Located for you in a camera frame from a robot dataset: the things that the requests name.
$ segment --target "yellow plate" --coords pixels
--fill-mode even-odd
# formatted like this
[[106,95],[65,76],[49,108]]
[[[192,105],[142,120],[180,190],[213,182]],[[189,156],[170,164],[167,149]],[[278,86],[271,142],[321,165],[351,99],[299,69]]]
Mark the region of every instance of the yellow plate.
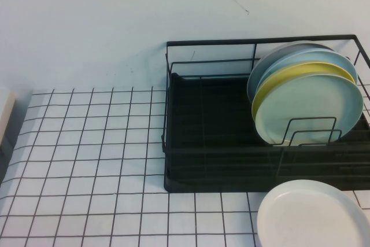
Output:
[[281,82],[293,78],[297,75],[302,75],[304,73],[309,72],[328,72],[334,73],[341,77],[344,77],[354,83],[354,79],[351,74],[348,73],[345,69],[322,61],[304,61],[299,62],[293,65],[286,66],[284,68],[279,69],[278,71],[274,72],[265,81],[261,84],[258,88],[256,96],[252,102],[252,117],[253,120],[256,118],[257,111],[266,97],[266,95],[278,84]]

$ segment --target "grid tile surface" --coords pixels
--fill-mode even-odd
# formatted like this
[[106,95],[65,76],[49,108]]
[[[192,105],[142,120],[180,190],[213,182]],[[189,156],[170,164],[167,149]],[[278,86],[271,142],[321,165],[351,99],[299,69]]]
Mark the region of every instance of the grid tile surface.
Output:
[[[261,246],[265,193],[164,190],[164,103],[153,88],[34,94],[0,187],[0,246]],[[370,191],[346,194],[370,218]]]

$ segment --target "plate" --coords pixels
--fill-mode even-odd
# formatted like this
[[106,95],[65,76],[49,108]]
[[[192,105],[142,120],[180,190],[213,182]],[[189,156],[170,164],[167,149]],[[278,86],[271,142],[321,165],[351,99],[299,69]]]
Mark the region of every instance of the plate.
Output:
[[334,73],[354,83],[354,80],[348,71],[331,63],[321,61],[305,61],[286,66],[266,78],[266,80],[261,84],[260,88],[258,88],[257,94],[252,103],[253,120],[256,118],[258,108],[260,107],[263,99],[275,86],[289,78],[310,72]]
[[322,182],[294,180],[272,189],[257,215],[263,247],[366,247],[370,224],[346,194]]
[[248,79],[247,94],[249,101],[252,102],[254,98],[261,76],[276,60],[289,55],[292,52],[311,48],[332,50],[329,47],[322,45],[321,43],[311,42],[309,40],[300,40],[279,46],[263,56],[263,58],[261,58],[253,68]]
[[296,62],[303,62],[303,61],[310,61],[310,60],[329,62],[329,63],[335,64],[345,69],[346,71],[349,72],[349,74],[352,75],[355,84],[357,84],[356,69],[348,58],[332,50],[328,50],[328,49],[305,49],[305,50],[293,52],[292,54],[284,56],[283,58],[273,63],[262,75],[260,82],[257,85],[257,90],[259,86],[262,84],[262,82],[266,78],[268,78],[271,74],[276,72],[277,70],[283,67],[286,67],[288,65],[294,64]]
[[[293,120],[283,142],[290,119],[336,117],[335,129],[344,136],[359,120],[363,105],[360,90],[348,79],[332,73],[306,73],[277,85],[266,95],[256,114],[256,129],[264,141],[286,146],[295,131],[331,130],[334,123],[334,119]],[[299,132],[291,145],[326,143],[330,135],[330,131]],[[339,135],[333,131],[331,141]]]

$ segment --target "black drip tray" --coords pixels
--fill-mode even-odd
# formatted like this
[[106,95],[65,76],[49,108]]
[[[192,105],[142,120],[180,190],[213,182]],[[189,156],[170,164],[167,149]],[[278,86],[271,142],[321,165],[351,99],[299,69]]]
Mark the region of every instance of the black drip tray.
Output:
[[183,79],[168,90],[165,188],[170,192],[267,191],[293,179],[370,189],[364,117],[340,141],[277,147],[257,134],[247,78]]

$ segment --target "black dish rack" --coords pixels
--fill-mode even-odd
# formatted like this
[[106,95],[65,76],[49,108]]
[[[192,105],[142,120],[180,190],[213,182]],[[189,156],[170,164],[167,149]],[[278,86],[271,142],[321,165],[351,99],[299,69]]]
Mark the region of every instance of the black dish rack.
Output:
[[[367,69],[370,60],[355,35],[306,36],[272,39],[201,40],[168,42],[166,46],[167,86],[162,148],[165,153],[164,187],[168,192],[268,191],[295,179],[311,179],[341,190],[370,189],[370,129],[362,114],[356,126],[335,142],[322,145],[272,146],[257,134],[251,117],[246,85],[249,73],[178,74],[176,67],[197,73],[200,64],[216,68],[220,63],[249,64],[258,60],[260,45],[296,40],[323,43],[344,42],[356,47],[353,63],[359,58]],[[169,62],[172,47],[252,47],[250,57],[222,60]],[[364,98],[370,99],[359,77]],[[331,136],[335,129],[332,119]],[[305,120],[318,118],[301,118]]]

